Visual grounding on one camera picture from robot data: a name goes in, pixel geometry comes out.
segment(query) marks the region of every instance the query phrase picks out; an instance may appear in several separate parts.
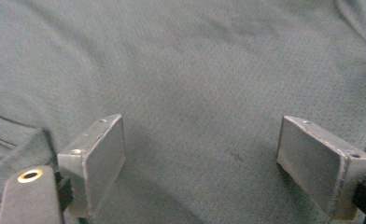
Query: mounting hole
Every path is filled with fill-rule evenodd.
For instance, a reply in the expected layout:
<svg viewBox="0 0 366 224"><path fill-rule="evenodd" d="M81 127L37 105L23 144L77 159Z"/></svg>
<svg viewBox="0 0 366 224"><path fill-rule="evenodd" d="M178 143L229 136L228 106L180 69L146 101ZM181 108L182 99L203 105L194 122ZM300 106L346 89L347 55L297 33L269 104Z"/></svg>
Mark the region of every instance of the mounting hole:
<svg viewBox="0 0 366 224"><path fill-rule="evenodd" d="M29 183L34 180L37 180L42 175L43 175L43 171L40 169L30 170L30 171L27 171L27 172L21 174L18 177L18 182L20 182L22 184Z"/></svg>
<svg viewBox="0 0 366 224"><path fill-rule="evenodd" d="M23 178L24 179L29 179L29 178L32 178L32 177L34 177L36 175L37 175L37 173L29 173L29 174L25 175Z"/></svg>
<svg viewBox="0 0 366 224"><path fill-rule="evenodd" d="M356 153L351 154L350 156L351 156L351 157L354 157L354 158L360 158L360 155L359 155L359 154L356 154Z"/></svg>

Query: metal bracket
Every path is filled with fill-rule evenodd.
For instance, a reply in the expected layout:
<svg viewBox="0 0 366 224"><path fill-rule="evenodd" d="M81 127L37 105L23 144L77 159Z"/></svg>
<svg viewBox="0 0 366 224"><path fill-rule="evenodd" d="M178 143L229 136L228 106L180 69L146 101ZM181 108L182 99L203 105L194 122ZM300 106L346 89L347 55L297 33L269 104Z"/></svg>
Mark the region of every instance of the metal bracket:
<svg viewBox="0 0 366 224"><path fill-rule="evenodd" d="M121 115L94 122L59 153L61 175L69 177L72 183L74 199L68 206L70 214L74 217L95 217L124 162Z"/></svg>
<svg viewBox="0 0 366 224"><path fill-rule="evenodd" d="M332 219L352 220L352 203L366 181L366 153L315 123L283 118L277 162Z"/></svg>
<svg viewBox="0 0 366 224"><path fill-rule="evenodd" d="M0 208L0 224L63 223L54 171L37 166L13 175Z"/></svg>

